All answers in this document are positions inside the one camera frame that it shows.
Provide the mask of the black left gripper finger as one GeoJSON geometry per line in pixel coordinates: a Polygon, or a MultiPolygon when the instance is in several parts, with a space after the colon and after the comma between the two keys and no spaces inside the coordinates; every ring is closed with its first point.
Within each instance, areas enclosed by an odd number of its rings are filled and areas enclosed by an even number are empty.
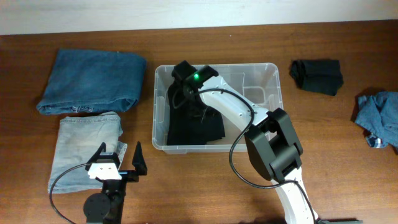
{"type": "Polygon", "coordinates": [[[90,157],[90,159],[88,160],[87,163],[92,164],[92,163],[96,162],[100,158],[100,154],[102,152],[106,152],[106,143],[105,142],[101,143],[101,145],[99,146],[97,151],[90,157]]]}
{"type": "Polygon", "coordinates": [[[139,141],[136,144],[132,165],[134,166],[138,175],[147,175],[147,166],[142,153],[142,146],[139,141]]]}

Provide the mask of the large black garment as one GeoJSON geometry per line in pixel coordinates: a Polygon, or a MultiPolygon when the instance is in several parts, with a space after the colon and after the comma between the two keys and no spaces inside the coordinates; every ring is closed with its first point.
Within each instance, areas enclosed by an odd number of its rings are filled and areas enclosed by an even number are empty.
{"type": "Polygon", "coordinates": [[[186,101],[181,87],[172,83],[167,90],[170,124],[167,145],[203,145],[225,137],[221,113],[212,107],[186,101]]]}

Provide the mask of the small black garment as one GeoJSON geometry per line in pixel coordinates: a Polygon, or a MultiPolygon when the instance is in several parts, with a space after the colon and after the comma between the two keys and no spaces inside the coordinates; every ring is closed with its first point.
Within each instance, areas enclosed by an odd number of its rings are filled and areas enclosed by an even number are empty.
{"type": "Polygon", "coordinates": [[[344,84],[339,60],[294,60],[290,75],[301,90],[330,96],[344,84]]]}

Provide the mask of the blue shirt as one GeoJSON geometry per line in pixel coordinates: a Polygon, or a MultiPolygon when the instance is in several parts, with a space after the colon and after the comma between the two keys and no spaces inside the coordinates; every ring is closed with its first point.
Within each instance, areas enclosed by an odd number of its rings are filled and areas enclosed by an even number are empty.
{"type": "Polygon", "coordinates": [[[373,148],[391,145],[397,149],[397,92],[360,96],[358,106],[355,123],[370,132],[365,137],[368,145],[373,148]]]}

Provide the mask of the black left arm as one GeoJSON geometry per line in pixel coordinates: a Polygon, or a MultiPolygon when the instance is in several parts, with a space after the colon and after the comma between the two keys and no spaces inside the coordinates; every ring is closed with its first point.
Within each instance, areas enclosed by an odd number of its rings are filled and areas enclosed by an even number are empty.
{"type": "Polygon", "coordinates": [[[126,186],[147,174],[147,166],[138,142],[132,159],[133,170],[119,170],[118,154],[106,152],[102,143],[88,160],[85,169],[89,178],[102,183],[101,192],[90,195],[83,206],[87,223],[121,223],[126,186]]]}

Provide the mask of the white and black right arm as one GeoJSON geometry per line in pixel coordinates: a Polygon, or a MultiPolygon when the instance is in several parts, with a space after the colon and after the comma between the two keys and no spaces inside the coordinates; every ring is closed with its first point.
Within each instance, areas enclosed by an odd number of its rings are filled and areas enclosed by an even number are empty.
{"type": "Polygon", "coordinates": [[[182,87],[185,101],[209,106],[230,120],[244,139],[256,172],[271,182],[284,209],[287,223],[323,223],[314,211],[302,179],[302,145],[288,114],[256,106],[231,88],[208,65],[196,69],[187,61],[174,66],[172,76],[182,87]]]}

